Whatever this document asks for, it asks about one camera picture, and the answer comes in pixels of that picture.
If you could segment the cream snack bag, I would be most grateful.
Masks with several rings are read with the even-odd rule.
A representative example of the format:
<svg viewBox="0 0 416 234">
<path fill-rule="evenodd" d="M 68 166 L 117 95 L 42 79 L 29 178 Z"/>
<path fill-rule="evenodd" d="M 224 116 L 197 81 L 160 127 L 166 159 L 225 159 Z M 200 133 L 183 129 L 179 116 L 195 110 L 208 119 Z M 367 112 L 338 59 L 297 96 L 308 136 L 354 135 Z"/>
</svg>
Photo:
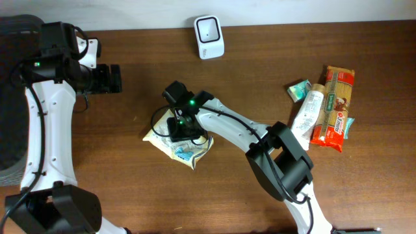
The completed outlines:
<svg viewBox="0 0 416 234">
<path fill-rule="evenodd" d="M 142 139 L 144 142 L 150 142 L 153 146 L 165 153 L 169 158 L 183 163 L 193 170 L 196 163 L 211 149 L 214 144 L 212 136 L 200 136 L 196 140 L 185 140 L 173 142 L 168 136 L 167 119 L 173 117 L 174 114 L 166 107 L 161 109 L 164 114 L 155 121 L 158 110 L 153 113 L 153 128 L 148 131 Z"/>
</svg>

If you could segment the Kleenex tissue pack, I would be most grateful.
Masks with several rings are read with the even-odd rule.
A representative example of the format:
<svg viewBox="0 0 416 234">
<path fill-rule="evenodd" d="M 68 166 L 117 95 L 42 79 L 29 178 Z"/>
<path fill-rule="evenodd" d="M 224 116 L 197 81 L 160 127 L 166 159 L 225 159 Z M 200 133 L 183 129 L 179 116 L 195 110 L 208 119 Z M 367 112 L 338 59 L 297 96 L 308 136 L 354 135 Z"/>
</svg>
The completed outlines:
<svg viewBox="0 0 416 234">
<path fill-rule="evenodd" d="M 291 97 L 294 103 L 297 103 L 299 101 L 303 101 L 307 93 L 311 89 L 311 83 L 309 80 L 305 80 L 299 83 L 296 83 L 287 89 L 288 95 Z"/>
</svg>

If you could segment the white tube with bamboo print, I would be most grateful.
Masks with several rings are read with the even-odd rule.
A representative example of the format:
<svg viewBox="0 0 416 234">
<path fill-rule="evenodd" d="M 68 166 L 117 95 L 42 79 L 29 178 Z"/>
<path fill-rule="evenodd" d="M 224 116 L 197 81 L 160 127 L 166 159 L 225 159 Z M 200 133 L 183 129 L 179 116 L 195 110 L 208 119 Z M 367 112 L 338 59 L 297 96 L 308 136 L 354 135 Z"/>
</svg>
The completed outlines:
<svg viewBox="0 0 416 234">
<path fill-rule="evenodd" d="M 324 85 L 313 84 L 292 123 L 291 131 L 305 151 L 309 149 L 309 143 L 319 117 L 325 93 Z"/>
</svg>

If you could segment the orange spaghetti packet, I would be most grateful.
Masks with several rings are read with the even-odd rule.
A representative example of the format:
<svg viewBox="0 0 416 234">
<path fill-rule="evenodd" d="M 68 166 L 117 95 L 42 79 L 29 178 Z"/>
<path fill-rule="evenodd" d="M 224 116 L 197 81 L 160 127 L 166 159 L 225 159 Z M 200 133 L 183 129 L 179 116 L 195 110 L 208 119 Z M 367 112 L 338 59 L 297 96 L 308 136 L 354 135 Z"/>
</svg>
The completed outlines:
<svg viewBox="0 0 416 234">
<path fill-rule="evenodd" d="M 355 71 L 326 67 L 324 100 L 310 143 L 343 150 Z"/>
</svg>

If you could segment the green wet wipes pack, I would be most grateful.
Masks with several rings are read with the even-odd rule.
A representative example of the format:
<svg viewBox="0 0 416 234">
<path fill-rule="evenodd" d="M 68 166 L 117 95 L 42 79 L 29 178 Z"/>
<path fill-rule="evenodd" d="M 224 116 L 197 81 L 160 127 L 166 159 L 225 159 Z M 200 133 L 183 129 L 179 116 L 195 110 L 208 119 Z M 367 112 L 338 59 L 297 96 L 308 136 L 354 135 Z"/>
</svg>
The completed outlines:
<svg viewBox="0 0 416 234">
<path fill-rule="evenodd" d="M 348 139 L 348 132 L 351 125 L 354 123 L 354 118 L 347 118 L 345 122 L 344 139 Z"/>
</svg>

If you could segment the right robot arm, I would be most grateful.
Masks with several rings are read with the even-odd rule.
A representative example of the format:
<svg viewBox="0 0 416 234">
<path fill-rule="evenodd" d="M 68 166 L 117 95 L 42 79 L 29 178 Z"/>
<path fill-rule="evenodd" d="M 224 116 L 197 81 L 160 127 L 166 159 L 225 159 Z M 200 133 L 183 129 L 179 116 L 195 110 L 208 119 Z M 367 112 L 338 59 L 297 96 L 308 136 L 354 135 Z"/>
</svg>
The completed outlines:
<svg viewBox="0 0 416 234">
<path fill-rule="evenodd" d="M 284 123 L 252 121 L 212 94 L 194 94 L 179 81 L 162 95 L 174 113 L 168 119 L 172 140 L 194 140 L 208 132 L 223 137 L 244 152 L 261 187 L 287 206 L 299 233 L 334 232 L 315 196 L 313 162 Z"/>
</svg>

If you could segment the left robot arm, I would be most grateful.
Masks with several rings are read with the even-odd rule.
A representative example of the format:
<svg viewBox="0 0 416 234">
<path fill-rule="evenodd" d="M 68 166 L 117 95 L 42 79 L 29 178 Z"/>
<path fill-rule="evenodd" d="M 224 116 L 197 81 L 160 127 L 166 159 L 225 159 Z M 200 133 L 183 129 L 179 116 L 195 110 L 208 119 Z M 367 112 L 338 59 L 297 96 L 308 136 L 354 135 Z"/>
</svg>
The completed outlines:
<svg viewBox="0 0 416 234">
<path fill-rule="evenodd" d="M 101 44 L 61 21 L 40 28 L 38 51 L 16 64 L 29 108 L 20 192 L 5 198 L 5 220 L 26 233 L 127 233 L 108 221 L 99 198 L 77 185 L 72 116 L 78 95 L 122 91 L 120 67 L 98 64 Z"/>
</svg>

